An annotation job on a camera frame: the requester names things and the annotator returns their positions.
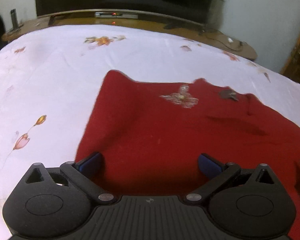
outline red cloth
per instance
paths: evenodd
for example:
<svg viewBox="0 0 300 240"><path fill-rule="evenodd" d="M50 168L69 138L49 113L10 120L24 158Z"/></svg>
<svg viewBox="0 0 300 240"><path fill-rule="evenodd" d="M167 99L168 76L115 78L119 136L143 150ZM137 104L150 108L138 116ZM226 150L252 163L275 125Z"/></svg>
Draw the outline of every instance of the red cloth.
<svg viewBox="0 0 300 240"><path fill-rule="evenodd" d="M183 195L207 179L198 156L243 168L267 163L297 207L290 236L300 239L300 128L252 94L222 99L226 88L204 79L189 84L198 104L183 108L161 95L182 83L141 83L110 71L80 142L76 161L94 151L105 158L95 182L118 195Z"/></svg>

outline wooden table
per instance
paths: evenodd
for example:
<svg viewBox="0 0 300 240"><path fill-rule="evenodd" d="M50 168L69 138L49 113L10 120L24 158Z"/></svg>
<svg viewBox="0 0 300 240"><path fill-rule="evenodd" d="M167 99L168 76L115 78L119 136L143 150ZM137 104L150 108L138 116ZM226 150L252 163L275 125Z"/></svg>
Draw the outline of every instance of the wooden table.
<svg viewBox="0 0 300 240"><path fill-rule="evenodd" d="M181 36L194 41L202 42L219 49L231 52L235 55L247 58L254 61L257 58L257 53L255 50L247 43L242 43L236 39L232 39L233 42L229 42L228 36L224 35L219 31L211 32L199 32L196 30L191 30L187 28L175 28L175 29L164 29L164 23L157 23L153 21L145 21L138 19L125 19L125 18L93 18L93 17L82 17L82 18L62 18L55 17L53 23L51 24L50 16L39 17L35 20L30 20L25 22L17 31L12 31L5 33L2 36L4 41L13 41L20 36L42 30L51 26L61 26L61 25L93 25L93 24L103 24L103 25L116 25L129 27L134 29L142 29L147 31L168 33L177 36Z"/></svg>

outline white bedsheet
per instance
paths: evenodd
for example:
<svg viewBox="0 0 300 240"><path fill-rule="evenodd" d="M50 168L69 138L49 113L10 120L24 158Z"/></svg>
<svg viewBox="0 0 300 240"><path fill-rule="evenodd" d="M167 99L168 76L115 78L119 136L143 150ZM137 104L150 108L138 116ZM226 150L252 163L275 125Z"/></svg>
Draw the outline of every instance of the white bedsheet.
<svg viewBox="0 0 300 240"><path fill-rule="evenodd" d="M84 42L93 36L112 41L98 40L101 46ZM74 159L103 77L111 69L143 82L202 77L213 85L253 93L300 127L299 84L220 49L108 25L29 33L0 51L0 240L10 237L1 212L4 200L32 163L58 167ZM43 115L45 121L33 126ZM19 143L24 147L12 150L26 133L28 143L24 146L24 138Z"/></svg>

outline blue finger pad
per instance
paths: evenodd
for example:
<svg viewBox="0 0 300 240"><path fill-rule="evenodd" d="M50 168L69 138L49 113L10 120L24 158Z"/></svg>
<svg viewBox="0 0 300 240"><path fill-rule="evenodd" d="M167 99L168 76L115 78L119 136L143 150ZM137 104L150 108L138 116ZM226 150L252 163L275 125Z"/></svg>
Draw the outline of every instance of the blue finger pad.
<svg viewBox="0 0 300 240"><path fill-rule="evenodd" d="M97 153L94 156L90 157L88 160L81 163L78 167L78 171L87 178L92 178L100 169L101 163L102 155L101 153Z"/></svg>
<svg viewBox="0 0 300 240"><path fill-rule="evenodd" d="M198 159L199 170L209 179L213 179L222 172L222 168L207 157L200 155Z"/></svg>

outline bed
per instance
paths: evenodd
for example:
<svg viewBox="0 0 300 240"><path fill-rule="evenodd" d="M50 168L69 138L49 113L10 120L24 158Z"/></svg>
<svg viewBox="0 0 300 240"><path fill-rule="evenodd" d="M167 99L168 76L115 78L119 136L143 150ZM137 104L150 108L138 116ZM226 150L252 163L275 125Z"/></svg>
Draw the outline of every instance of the bed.
<svg viewBox="0 0 300 240"><path fill-rule="evenodd" d="M112 69L141 82L204 78L254 94L300 127L299 84L221 49L111 25L28 33L0 51L0 240L11 236L2 218L5 199L32 163L58 167L74 160L102 80Z"/></svg>

